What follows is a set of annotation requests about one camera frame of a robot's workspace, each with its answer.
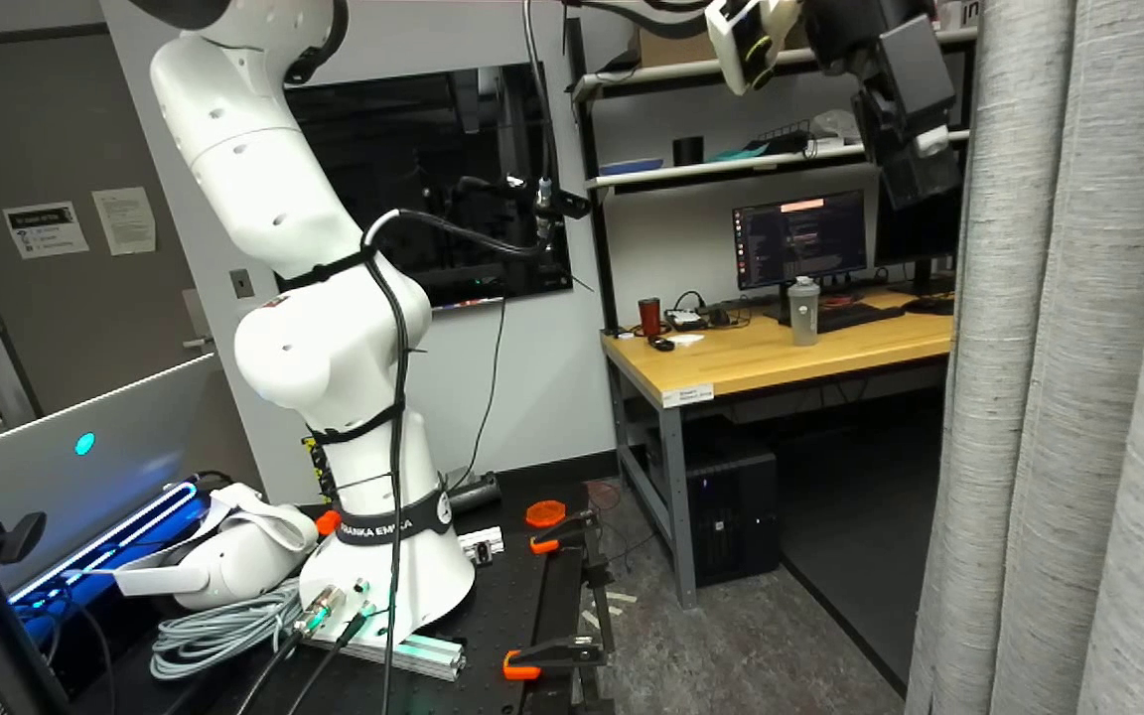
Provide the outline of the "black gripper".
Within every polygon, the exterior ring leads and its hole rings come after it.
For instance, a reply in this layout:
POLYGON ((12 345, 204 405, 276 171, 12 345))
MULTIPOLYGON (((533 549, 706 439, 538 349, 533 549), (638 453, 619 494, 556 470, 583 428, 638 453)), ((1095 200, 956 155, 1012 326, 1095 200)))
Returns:
POLYGON ((935 0, 808 0, 804 25, 823 70, 854 74, 854 119, 906 210, 956 188, 948 110, 956 104, 935 0))

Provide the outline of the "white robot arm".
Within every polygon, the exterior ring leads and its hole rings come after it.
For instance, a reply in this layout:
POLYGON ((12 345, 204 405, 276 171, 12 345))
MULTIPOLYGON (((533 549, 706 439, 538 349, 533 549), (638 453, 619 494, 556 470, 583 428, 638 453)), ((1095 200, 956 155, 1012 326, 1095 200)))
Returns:
MULTIPOLYGON (((330 188, 286 93, 327 63, 348 0, 131 0, 170 26, 150 54, 158 115, 232 242, 280 274, 280 299, 233 328, 248 384, 305 420, 343 527, 302 563, 298 596, 333 596, 327 642, 405 641, 478 584, 450 494, 405 402, 428 295, 386 259, 403 208, 363 221, 330 188)), ((948 188, 940 126, 954 81, 935 0, 698 0, 695 26, 731 93, 759 86, 788 38, 860 81, 854 115, 890 200, 948 188)))

